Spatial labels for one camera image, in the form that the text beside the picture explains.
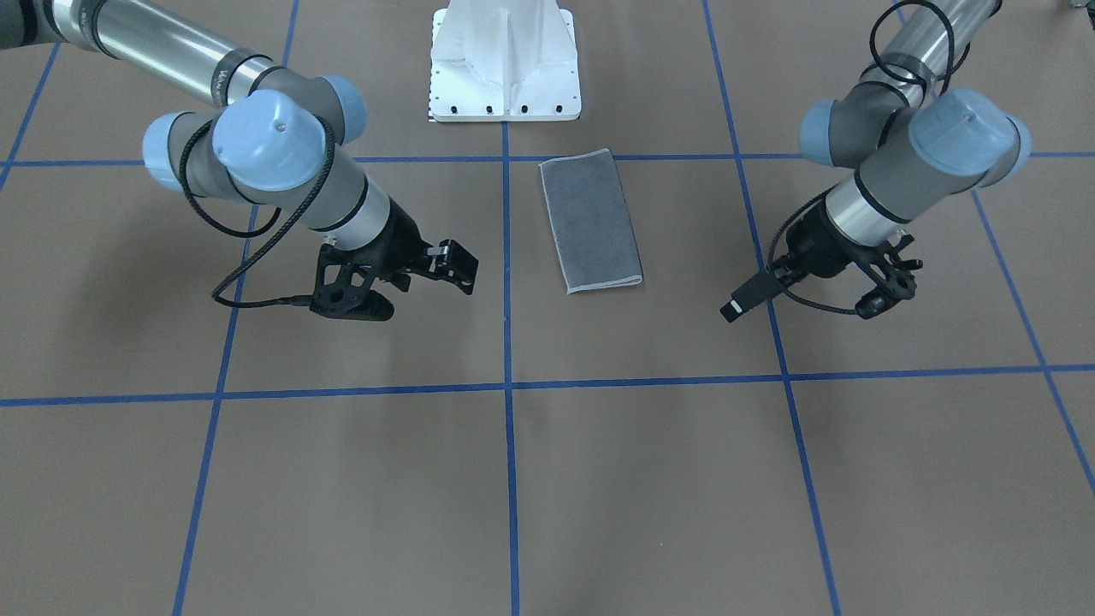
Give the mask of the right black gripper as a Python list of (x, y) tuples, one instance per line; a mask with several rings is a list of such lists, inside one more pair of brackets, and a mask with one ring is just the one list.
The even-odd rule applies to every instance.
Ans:
[(434, 281), (445, 281), (471, 297), (476, 288), (480, 261), (456, 240), (442, 240), (438, 246), (422, 239), (414, 219), (394, 199), (389, 199), (387, 226), (364, 248), (351, 251), (351, 264), (366, 276), (372, 275), (407, 293), (411, 274), (423, 274)]

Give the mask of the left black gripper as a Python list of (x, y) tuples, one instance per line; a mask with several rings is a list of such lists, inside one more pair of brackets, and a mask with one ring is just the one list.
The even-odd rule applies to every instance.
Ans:
[(731, 299), (719, 309), (728, 323), (744, 313), (782, 295), (784, 286), (797, 284), (804, 278), (832, 278), (851, 263), (869, 265), (879, 249), (861, 246), (845, 237), (826, 213), (825, 205), (806, 207), (784, 234), (787, 252), (774, 260), (774, 274), (758, 272), (731, 292)]

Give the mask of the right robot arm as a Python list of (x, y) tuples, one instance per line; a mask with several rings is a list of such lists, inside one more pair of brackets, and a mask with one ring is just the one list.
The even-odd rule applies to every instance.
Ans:
[(453, 240), (423, 240), (413, 219), (344, 146), (364, 135), (359, 90), (308, 79), (151, 1), (4, 1), (3, 49), (68, 44), (141, 68), (211, 106), (157, 118), (142, 138), (153, 181), (178, 191), (219, 233), (269, 234), (228, 283), (293, 226), (320, 234), (316, 291), (290, 305), (362, 311), (373, 281), (406, 291), (412, 275), (465, 295), (479, 261)]

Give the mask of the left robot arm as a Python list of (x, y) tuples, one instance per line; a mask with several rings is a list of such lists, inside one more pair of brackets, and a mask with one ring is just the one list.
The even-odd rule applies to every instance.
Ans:
[(950, 81), (998, 1), (915, 1), (908, 22), (844, 98), (816, 103), (802, 156), (849, 174), (779, 226), (758, 274), (723, 305), (726, 321), (787, 297), (872, 319), (915, 297), (920, 260), (900, 253), (907, 226), (953, 194), (996, 186), (1023, 168), (1033, 138), (986, 95)]

